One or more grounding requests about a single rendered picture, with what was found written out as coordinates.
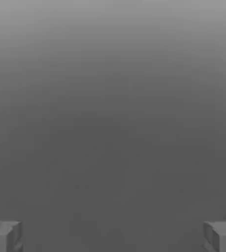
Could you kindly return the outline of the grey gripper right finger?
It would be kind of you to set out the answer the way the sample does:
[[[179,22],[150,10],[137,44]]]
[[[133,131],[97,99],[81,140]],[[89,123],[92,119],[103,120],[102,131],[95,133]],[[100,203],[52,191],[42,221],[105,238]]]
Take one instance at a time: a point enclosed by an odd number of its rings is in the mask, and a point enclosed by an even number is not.
[[[226,252],[226,221],[205,221],[203,236],[206,252]]]

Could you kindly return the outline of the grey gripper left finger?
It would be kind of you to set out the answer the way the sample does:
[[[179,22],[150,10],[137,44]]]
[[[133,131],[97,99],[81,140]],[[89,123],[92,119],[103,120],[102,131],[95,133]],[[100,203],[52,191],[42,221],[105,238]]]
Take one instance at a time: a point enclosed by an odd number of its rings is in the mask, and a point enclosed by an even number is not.
[[[0,220],[0,252],[24,252],[21,221]]]

